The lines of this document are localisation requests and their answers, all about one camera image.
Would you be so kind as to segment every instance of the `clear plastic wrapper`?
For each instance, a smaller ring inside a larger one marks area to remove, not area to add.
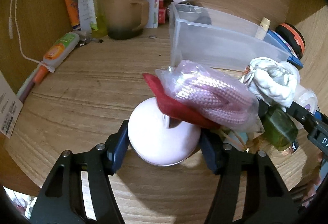
[[[165,93],[234,131],[256,132],[259,102],[237,79],[183,60],[174,71],[156,70]]]

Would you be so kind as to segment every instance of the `silver bolt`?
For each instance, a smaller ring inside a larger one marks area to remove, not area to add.
[[[259,151],[257,152],[257,154],[258,154],[259,156],[261,156],[261,157],[265,157],[265,156],[266,156],[266,153],[265,153],[263,150],[259,150]]]
[[[230,144],[224,144],[223,149],[229,151],[232,149],[232,146]]]
[[[99,151],[100,150],[103,150],[104,148],[105,148],[105,145],[104,144],[97,144],[96,145],[96,149],[99,150]]]
[[[62,153],[62,156],[63,157],[67,157],[71,154],[71,152],[69,150],[65,150],[63,153]]]

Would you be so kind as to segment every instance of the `clear plastic bin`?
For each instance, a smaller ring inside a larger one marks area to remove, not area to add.
[[[234,15],[172,2],[170,5],[171,66],[187,59],[212,68],[243,71],[253,58],[286,61],[289,53],[259,26]]]

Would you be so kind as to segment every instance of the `green bottle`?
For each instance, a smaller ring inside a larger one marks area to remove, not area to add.
[[[106,17],[103,0],[86,0],[89,9],[89,19],[92,37],[101,38],[107,35]]]
[[[263,137],[268,140],[278,151],[284,151],[295,141],[298,129],[288,114],[279,105],[268,109],[262,118],[265,129]]]

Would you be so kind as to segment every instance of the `white scrunchie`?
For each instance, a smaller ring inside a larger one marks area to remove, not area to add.
[[[268,105],[273,102],[289,108],[293,102],[299,75],[291,64],[278,63],[270,58],[255,58],[250,62],[250,72],[242,78],[249,90]]]

